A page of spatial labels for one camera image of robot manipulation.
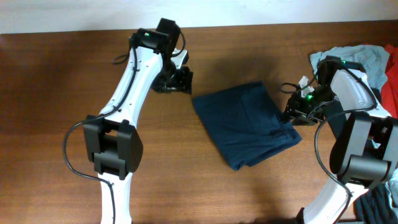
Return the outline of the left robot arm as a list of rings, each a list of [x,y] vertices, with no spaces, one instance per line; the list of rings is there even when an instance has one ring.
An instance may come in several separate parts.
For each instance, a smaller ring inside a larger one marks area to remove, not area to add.
[[[156,30],[133,33],[128,53],[115,61],[127,64],[116,90],[99,115],[86,118],[83,133],[88,160],[101,182],[102,223],[132,222],[131,180],[143,155],[137,121],[148,92],[192,92],[188,52],[176,48],[181,37],[177,23],[164,18]]]

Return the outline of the navy blue shorts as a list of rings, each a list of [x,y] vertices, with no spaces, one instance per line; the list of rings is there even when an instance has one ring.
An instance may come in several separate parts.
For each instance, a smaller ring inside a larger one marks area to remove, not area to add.
[[[292,123],[284,121],[262,82],[198,96],[192,102],[232,170],[254,166],[302,140]]]

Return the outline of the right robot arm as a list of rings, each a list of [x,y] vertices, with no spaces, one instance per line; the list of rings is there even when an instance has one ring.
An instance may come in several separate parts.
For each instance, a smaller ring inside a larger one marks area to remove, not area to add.
[[[357,198],[391,179],[397,167],[397,119],[382,107],[358,62],[327,56],[317,63],[313,79],[316,88],[298,83],[290,91],[283,115],[297,126],[318,126],[315,156],[328,180],[294,222],[338,223]],[[333,119],[340,125],[334,132],[330,166],[325,167],[318,139]]]

